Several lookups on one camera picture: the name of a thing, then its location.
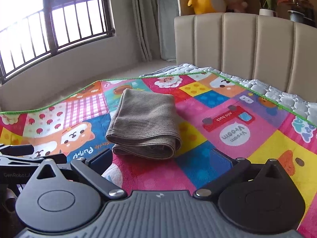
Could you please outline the striped beige knit garment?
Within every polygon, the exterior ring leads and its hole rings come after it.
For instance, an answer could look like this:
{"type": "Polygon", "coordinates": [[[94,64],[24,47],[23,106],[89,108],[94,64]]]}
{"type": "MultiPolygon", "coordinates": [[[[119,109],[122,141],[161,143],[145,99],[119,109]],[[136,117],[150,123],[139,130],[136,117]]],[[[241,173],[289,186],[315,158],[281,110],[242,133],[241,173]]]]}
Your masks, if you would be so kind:
{"type": "Polygon", "coordinates": [[[116,155],[152,160],[175,156],[182,140],[173,95],[126,89],[106,132],[116,155]]]}

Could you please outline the colourful patchwork cartoon blanket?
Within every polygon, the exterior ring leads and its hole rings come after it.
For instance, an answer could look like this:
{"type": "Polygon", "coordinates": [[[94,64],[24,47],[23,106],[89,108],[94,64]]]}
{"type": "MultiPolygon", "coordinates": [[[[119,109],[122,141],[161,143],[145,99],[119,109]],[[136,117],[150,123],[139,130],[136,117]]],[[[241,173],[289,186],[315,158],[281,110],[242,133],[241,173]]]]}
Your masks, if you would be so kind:
{"type": "Polygon", "coordinates": [[[126,89],[174,96],[182,146],[164,161],[116,155],[108,180],[127,192],[194,191],[217,178],[212,149],[253,163],[276,158],[306,203],[299,232],[316,237],[316,126],[212,73],[98,81],[39,111],[2,114],[1,143],[68,160],[112,148],[106,131],[126,89]]]}

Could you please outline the beige padded headboard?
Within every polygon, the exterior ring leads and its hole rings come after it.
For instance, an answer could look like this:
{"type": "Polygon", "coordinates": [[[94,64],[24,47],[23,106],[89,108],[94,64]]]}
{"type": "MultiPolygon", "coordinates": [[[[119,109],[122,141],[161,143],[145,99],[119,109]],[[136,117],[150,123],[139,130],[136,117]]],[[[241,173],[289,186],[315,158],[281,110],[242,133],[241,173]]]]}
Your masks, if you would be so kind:
{"type": "Polygon", "coordinates": [[[176,61],[258,79],[316,101],[316,28],[247,13],[176,17],[176,61]]]}

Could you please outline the black barred window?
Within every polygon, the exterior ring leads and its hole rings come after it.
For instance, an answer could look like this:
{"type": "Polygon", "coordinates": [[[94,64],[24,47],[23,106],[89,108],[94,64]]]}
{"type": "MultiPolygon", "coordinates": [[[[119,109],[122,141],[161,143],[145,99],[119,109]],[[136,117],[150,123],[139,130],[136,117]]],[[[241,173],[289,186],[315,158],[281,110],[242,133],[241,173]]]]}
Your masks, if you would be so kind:
{"type": "Polygon", "coordinates": [[[109,0],[1,0],[1,83],[114,33],[109,0]]]}

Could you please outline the red leafy potted plant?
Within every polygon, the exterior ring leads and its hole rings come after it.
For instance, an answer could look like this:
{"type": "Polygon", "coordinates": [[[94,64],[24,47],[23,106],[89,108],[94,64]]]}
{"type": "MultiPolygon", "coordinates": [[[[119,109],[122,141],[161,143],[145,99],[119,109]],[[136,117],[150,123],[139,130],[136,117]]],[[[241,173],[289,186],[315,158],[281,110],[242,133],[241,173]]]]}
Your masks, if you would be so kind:
{"type": "Polygon", "coordinates": [[[290,20],[316,27],[314,5],[309,0],[278,0],[278,5],[286,4],[290,20]]]}

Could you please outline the beige window curtain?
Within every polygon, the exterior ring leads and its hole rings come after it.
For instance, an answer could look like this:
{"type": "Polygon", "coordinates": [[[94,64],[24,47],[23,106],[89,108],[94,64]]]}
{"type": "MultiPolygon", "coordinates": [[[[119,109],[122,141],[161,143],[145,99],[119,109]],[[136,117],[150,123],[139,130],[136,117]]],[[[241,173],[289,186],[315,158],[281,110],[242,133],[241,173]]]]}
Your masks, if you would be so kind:
{"type": "Polygon", "coordinates": [[[158,0],[132,0],[132,6],[143,61],[160,59],[158,0]]]}

